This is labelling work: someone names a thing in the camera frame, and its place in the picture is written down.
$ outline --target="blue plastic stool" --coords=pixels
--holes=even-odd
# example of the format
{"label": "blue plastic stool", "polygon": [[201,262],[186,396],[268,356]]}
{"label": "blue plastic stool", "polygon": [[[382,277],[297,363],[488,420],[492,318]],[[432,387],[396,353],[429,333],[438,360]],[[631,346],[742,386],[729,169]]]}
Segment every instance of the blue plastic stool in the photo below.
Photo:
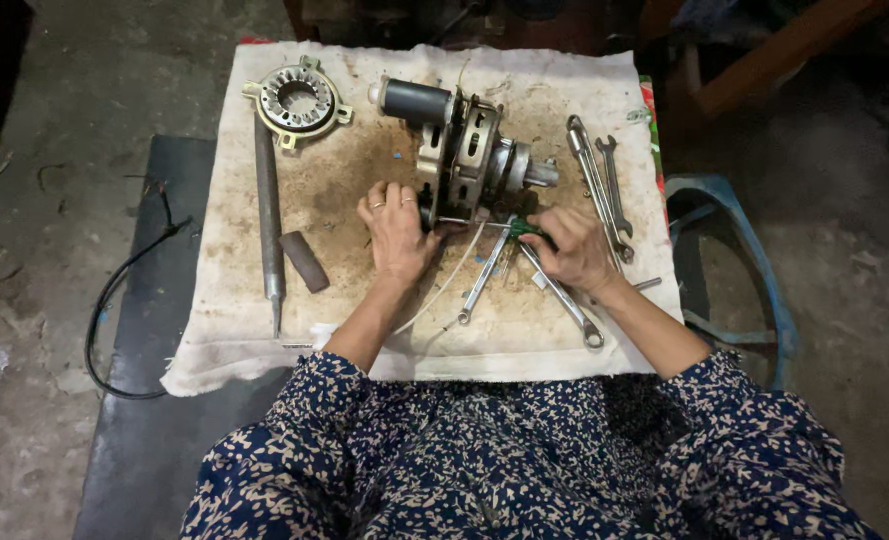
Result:
{"label": "blue plastic stool", "polygon": [[791,313],[782,301],[782,294],[778,290],[778,281],[775,279],[775,273],[771,270],[771,262],[768,260],[768,255],[765,254],[762,243],[755,236],[755,231],[751,228],[751,224],[748,223],[748,218],[745,217],[744,210],[741,209],[738,197],[735,196],[735,191],[732,190],[732,186],[728,183],[727,178],[717,174],[672,176],[667,178],[664,184],[664,198],[670,201],[676,194],[688,190],[699,191],[714,202],[698,206],[670,224],[668,229],[672,245],[678,241],[678,235],[683,227],[714,213],[718,209],[724,210],[745,241],[745,245],[750,249],[754,266],[760,272],[761,278],[764,281],[768,299],[771,303],[771,313],[774,314],[775,331],[729,332],[687,310],[683,310],[684,320],[713,336],[718,341],[730,345],[776,343],[777,362],[774,366],[774,381],[771,387],[774,390],[782,390],[787,362],[798,349],[798,330],[791,320]]}

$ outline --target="white cloth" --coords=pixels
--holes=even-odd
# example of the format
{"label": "white cloth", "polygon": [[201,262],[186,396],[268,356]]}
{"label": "white cloth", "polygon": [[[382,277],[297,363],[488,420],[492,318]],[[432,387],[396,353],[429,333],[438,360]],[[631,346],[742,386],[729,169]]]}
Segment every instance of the white cloth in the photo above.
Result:
{"label": "white cloth", "polygon": [[[354,107],[354,114],[349,125],[299,143],[294,153],[277,155],[282,228],[304,233],[331,280],[330,288],[311,295],[286,263],[279,343],[271,338],[272,310],[262,285],[252,102],[241,96],[241,88],[246,80],[259,81],[279,66],[297,64],[305,54],[320,59],[323,72],[342,101]],[[626,275],[632,283],[661,277],[663,284],[645,294],[681,320],[651,135],[647,124],[627,119],[644,107],[631,53],[589,57],[547,50],[445,52],[418,46],[386,51],[311,42],[239,45],[224,97],[190,319],[170,370],[161,379],[170,393],[191,396],[234,378],[253,379],[272,368],[294,365],[303,351],[285,349],[282,343],[313,342],[312,328],[321,328],[316,324],[341,324],[364,296],[374,264],[368,231],[355,205],[378,180],[414,183],[419,140],[401,120],[380,116],[368,103],[368,86],[381,75],[450,90],[460,82],[465,94],[504,104],[501,134],[531,143],[537,159],[557,159],[559,186],[535,189],[543,204],[567,203],[594,213],[582,196],[578,165],[565,140],[568,115],[580,115],[592,139],[614,135],[622,201],[634,227],[635,261],[626,266]],[[461,234],[447,241],[400,322],[437,291],[471,237]],[[486,230],[476,255],[486,259],[496,237]],[[414,327],[388,340],[372,378],[508,382],[651,371],[607,316],[603,321],[593,317],[605,335],[605,346],[584,349],[577,325],[550,290],[535,286],[534,268],[524,256],[514,258],[505,279],[490,279],[469,325],[450,325],[464,303],[462,293],[472,287],[481,266],[470,257]]]}

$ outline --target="navy blue patterned dress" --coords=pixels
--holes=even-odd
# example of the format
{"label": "navy blue patterned dress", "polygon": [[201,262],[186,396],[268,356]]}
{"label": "navy blue patterned dress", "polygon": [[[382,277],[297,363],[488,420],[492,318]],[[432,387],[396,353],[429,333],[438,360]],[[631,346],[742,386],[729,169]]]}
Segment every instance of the navy blue patterned dress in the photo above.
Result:
{"label": "navy blue patterned dress", "polygon": [[495,384],[314,354],[204,458],[181,537],[878,538],[839,493],[839,441],[737,358]]}

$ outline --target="open-end wrench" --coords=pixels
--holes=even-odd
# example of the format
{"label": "open-end wrench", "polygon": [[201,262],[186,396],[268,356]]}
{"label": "open-end wrench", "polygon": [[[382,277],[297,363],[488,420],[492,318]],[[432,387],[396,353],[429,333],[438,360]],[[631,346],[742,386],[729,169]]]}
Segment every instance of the open-end wrench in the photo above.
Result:
{"label": "open-end wrench", "polygon": [[[517,217],[518,216],[514,214],[510,215],[508,223],[511,223]],[[479,275],[478,280],[475,281],[471,292],[467,294],[467,300],[464,301],[464,307],[461,309],[461,312],[458,313],[458,322],[462,325],[467,325],[472,322],[472,310],[475,309],[475,304],[478,302],[478,297],[481,296],[481,291],[485,289],[485,284],[488,282],[488,278],[492,276],[492,272],[495,270],[495,265],[499,261],[501,249],[504,248],[510,234],[510,227],[501,229],[501,235],[498,237],[497,243],[494,244],[494,249],[491,250],[491,255],[487,258],[487,261],[485,261],[485,267],[481,269],[481,275]]]}
{"label": "open-end wrench", "polygon": [[568,147],[571,150],[571,154],[578,160],[578,165],[581,166],[584,183],[587,184],[587,190],[594,201],[598,217],[604,223],[605,234],[610,244],[612,258],[614,259],[614,266],[621,275],[624,275],[621,264],[618,262],[618,257],[625,264],[631,264],[635,259],[635,250],[621,239],[619,230],[615,226],[615,216],[612,214],[609,197],[605,191],[605,184],[601,180],[601,173],[598,172],[598,164],[595,162],[595,155],[592,153],[592,143],[588,140],[588,132],[577,114],[572,114],[568,117],[565,127],[567,129]]}
{"label": "open-end wrench", "polygon": [[542,262],[538,259],[538,254],[535,253],[535,250],[531,249],[531,246],[528,244],[523,244],[521,242],[518,243],[518,246],[521,247],[521,252],[524,254],[524,257],[528,258],[528,261],[530,261],[531,264],[534,264],[534,269],[537,270],[537,273],[540,274],[545,281],[547,281],[548,287],[554,291],[555,296],[558,297],[561,305],[564,306],[568,314],[571,315],[574,322],[578,324],[578,328],[581,329],[584,346],[588,349],[600,349],[604,347],[605,336],[602,335],[601,330],[599,330],[598,326],[596,326],[595,323],[588,318],[588,315],[581,310],[581,307],[579,307],[578,303],[571,298],[568,291],[558,283],[558,279],[548,276],[545,273],[545,270],[542,270]]}
{"label": "open-end wrench", "polygon": [[624,231],[630,239],[635,235],[635,229],[631,226],[631,222],[625,219],[624,209],[621,208],[621,191],[619,190],[619,173],[615,168],[615,147],[619,145],[618,141],[611,135],[607,136],[607,144],[601,140],[599,136],[594,141],[594,145],[601,152],[601,157],[605,160],[605,180],[607,180],[607,197],[611,202],[611,215],[614,216],[614,227],[619,231]]}

